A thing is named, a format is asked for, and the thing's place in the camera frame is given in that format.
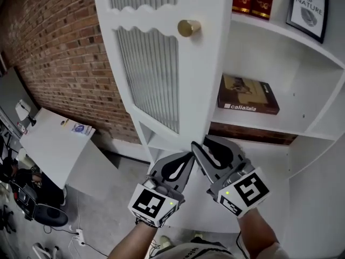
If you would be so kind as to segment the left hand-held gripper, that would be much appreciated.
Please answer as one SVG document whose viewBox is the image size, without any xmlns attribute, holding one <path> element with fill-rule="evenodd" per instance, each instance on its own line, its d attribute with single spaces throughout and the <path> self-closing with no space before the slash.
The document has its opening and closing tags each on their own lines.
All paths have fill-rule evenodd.
<svg viewBox="0 0 345 259">
<path fill-rule="evenodd" d="M 191 152 L 159 159 L 146 181 L 138 184 L 128 209 L 147 225 L 159 228 L 185 202 L 184 191 L 194 165 Z"/>
</svg>

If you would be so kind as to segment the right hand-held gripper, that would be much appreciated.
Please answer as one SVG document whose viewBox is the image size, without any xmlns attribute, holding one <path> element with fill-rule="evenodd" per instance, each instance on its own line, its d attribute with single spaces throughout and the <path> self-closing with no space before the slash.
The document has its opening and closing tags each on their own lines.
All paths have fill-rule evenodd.
<svg viewBox="0 0 345 259">
<path fill-rule="evenodd" d="M 235 142 L 206 135 L 204 146 L 214 159 L 195 141 L 191 143 L 191 151 L 212 183 L 206 192 L 215 202 L 241 218 L 270 195 L 264 172 L 249 159 L 244 160 L 245 155 Z"/>
</svg>

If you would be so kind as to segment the white glass cabinet door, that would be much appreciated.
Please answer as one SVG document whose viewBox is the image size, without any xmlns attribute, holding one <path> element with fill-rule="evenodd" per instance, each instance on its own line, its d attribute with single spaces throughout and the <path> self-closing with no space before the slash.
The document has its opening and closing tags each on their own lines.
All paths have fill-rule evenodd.
<svg viewBox="0 0 345 259">
<path fill-rule="evenodd" d="M 141 144 L 188 151 L 203 142 L 215 106 L 232 0 L 95 0 L 103 42 Z M 183 19 L 199 21 L 191 37 Z"/>
</svg>

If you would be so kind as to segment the white shelf unit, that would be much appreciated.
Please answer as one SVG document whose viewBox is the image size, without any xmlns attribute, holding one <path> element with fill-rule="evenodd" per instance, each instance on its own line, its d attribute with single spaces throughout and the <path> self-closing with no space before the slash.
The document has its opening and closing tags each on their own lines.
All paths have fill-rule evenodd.
<svg viewBox="0 0 345 259">
<path fill-rule="evenodd" d="M 274 0 L 273 20 L 233 13 L 222 74 L 269 83 L 280 111 L 277 115 L 221 110 L 215 106 L 211 122 L 295 134 L 288 147 L 288 178 L 318 161 L 345 131 L 335 107 L 345 83 L 345 51 L 334 48 L 339 36 L 334 23 L 323 44 L 285 25 L 288 0 Z M 151 137 L 145 146 L 155 163 L 179 151 Z"/>
</svg>

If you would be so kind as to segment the person's right forearm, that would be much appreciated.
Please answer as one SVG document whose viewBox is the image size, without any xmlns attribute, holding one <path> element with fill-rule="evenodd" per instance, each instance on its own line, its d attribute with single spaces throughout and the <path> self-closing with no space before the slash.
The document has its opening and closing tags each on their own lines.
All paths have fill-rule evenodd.
<svg viewBox="0 0 345 259">
<path fill-rule="evenodd" d="M 241 237 L 250 259 L 256 259 L 265 249 L 278 243 L 275 232 L 257 208 L 249 210 L 238 219 Z"/>
</svg>

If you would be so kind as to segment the person's left forearm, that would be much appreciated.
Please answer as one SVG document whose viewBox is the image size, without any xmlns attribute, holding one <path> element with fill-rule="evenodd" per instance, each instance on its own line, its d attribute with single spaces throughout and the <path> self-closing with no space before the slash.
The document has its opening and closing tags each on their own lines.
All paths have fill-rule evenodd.
<svg viewBox="0 0 345 259">
<path fill-rule="evenodd" d="M 150 227 L 144 222 L 139 222 L 130 233 L 115 246 L 107 259 L 145 259 L 156 233 L 156 227 Z"/>
</svg>

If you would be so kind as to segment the brown flat book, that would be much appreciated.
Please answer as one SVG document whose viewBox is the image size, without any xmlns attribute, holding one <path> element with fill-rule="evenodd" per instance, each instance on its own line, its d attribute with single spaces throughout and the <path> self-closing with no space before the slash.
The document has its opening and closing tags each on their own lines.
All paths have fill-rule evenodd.
<svg viewBox="0 0 345 259">
<path fill-rule="evenodd" d="M 277 115 L 280 111 L 268 83 L 223 74 L 217 106 L 222 109 Z"/>
</svg>

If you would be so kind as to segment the person's white shirt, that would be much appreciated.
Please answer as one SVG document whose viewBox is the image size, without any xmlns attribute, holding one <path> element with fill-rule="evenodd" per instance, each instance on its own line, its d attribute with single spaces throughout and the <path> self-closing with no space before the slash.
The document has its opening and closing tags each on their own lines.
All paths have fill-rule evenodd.
<svg viewBox="0 0 345 259">
<path fill-rule="evenodd" d="M 235 257 L 220 246 L 189 242 L 159 252 L 151 259 L 235 259 Z"/>
</svg>

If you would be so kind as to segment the white side table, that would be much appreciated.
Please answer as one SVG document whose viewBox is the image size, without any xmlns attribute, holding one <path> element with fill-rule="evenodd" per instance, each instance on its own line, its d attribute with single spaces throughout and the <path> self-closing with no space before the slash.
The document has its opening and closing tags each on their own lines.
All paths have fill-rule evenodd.
<svg viewBox="0 0 345 259">
<path fill-rule="evenodd" d="M 120 171 L 105 157 L 90 135 L 71 132 L 75 121 L 41 108 L 20 144 L 28 156 L 59 187 L 68 185 L 104 200 L 121 185 Z M 68 119 L 66 126 L 61 122 Z"/>
</svg>

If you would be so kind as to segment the black round stool seat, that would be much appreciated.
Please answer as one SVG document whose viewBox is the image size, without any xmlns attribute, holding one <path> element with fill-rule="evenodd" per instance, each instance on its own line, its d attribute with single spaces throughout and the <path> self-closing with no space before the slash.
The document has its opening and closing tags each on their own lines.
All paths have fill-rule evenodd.
<svg viewBox="0 0 345 259">
<path fill-rule="evenodd" d="M 50 227 L 62 227 L 68 223 L 68 216 L 63 210 L 40 203 L 35 206 L 33 219 Z"/>
</svg>

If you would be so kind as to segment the gold door knob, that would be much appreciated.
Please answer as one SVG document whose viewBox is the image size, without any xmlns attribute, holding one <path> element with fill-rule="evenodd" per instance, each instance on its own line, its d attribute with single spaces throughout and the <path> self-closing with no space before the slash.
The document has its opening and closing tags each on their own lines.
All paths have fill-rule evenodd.
<svg viewBox="0 0 345 259">
<path fill-rule="evenodd" d="M 181 36 L 191 37 L 201 29 L 201 24 L 199 21 L 183 19 L 178 22 L 177 29 Z"/>
</svg>

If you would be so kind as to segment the white chair base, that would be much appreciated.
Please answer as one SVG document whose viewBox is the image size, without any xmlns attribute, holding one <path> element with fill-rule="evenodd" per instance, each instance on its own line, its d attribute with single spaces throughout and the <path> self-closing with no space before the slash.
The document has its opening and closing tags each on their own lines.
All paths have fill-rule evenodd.
<svg viewBox="0 0 345 259">
<path fill-rule="evenodd" d="M 60 249 L 57 246 L 54 246 L 52 250 L 49 248 L 44 248 L 40 243 L 35 243 L 32 245 L 32 250 L 38 257 L 38 259 L 61 259 L 60 258 Z"/>
</svg>

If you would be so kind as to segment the white shade table lamp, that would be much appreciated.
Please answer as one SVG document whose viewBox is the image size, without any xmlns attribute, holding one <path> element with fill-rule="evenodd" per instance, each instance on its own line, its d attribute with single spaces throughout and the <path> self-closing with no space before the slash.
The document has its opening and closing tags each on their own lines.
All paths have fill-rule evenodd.
<svg viewBox="0 0 345 259">
<path fill-rule="evenodd" d="M 31 107 L 23 100 L 21 99 L 15 107 L 15 110 L 17 112 L 17 115 L 20 119 L 20 121 L 24 121 L 25 119 L 28 119 L 32 125 L 32 127 L 36 124 L 36 119 L 34 119 L 31 116 Z"/>
</svg>

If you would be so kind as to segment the black framed picture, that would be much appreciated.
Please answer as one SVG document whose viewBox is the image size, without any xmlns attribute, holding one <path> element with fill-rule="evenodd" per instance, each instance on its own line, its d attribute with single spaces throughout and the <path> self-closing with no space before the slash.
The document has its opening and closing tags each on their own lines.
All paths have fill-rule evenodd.
<svg viewBox="0 0 345 259">
<path fill-rule="evenodd" d="M 324 42 L 329 0 L 289 0 L 286 24 Z"/>
</svg>

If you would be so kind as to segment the grey panel board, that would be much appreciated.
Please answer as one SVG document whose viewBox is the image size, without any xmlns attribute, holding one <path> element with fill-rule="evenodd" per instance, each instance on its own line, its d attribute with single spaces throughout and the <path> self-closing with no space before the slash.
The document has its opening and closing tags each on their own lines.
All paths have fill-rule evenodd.
<svg viewBox="0 0 345 259">
<path fill-rule="evenodd" d="M 21 99 L 31 107 L 30 114 L 35 116 L 39 111 L 38 104 L 30 92 L 24 87 L 16 69 L 11 67 L 0 78 L 0 108 L 14 126 L 17 126 L 17 123 L 20 122 L 15 106 Z"/>
</svg>

